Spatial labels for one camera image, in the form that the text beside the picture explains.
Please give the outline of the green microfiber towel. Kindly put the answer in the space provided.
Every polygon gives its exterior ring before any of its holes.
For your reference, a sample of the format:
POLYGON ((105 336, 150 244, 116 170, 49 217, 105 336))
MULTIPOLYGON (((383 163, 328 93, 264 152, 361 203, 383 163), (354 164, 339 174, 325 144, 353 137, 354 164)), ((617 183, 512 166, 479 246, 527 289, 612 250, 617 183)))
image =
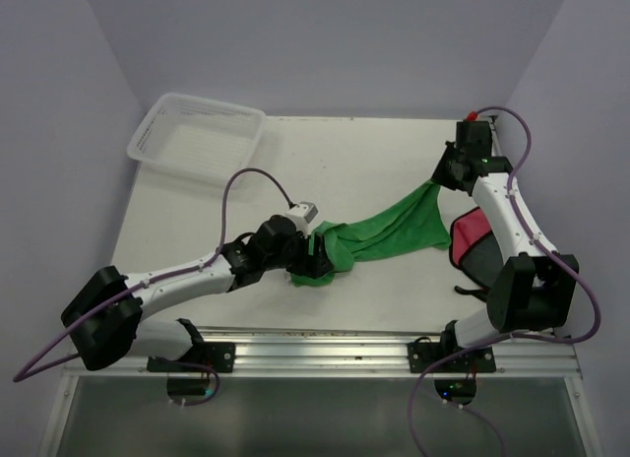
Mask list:
POLYGON ((324 287, 357 262, 385 260, 425 248, 446 250, 451 237, 438 207, 440 186, 426 181, 385 211, 354 223, 324 221, 314 229, 323 235, 333 270, 319 279, 292 274, 297 287, 324 287))

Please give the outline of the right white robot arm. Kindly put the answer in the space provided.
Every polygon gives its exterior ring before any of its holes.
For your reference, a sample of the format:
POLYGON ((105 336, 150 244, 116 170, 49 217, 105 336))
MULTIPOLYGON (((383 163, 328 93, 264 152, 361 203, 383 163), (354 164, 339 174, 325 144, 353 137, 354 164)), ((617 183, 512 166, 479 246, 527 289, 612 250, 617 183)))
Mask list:
POLYGON ((457 123, 432 180, 467 193, 489 222, 502 256, 487 290, 485 309, 453 323, 453 336, 438 348, 444 367, 461 370, 473 360, 472 345, 501 334, 540 332, 566 323, 579 270, 575 256, 561 254, 538 228, 521 196, 515 170, 495 156, 485 120, 457 123))

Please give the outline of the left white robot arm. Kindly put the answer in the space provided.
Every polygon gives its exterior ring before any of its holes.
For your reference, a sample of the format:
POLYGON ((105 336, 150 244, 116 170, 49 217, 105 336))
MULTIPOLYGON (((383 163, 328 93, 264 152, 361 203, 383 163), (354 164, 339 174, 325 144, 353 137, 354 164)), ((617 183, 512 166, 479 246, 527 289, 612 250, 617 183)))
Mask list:
POLYGON ((124 275, 104 267, 65 308, 61 321, 89 371, 132 356, 172 361, 190 371, 205 357, 198 330, 187 319, 159 323, 155 315, 201 296, 249 287, 273 270, 308 280, 330 274, 323 235, 307 234, 290 217, 274 215, 216 253, 172 270, 124 275))

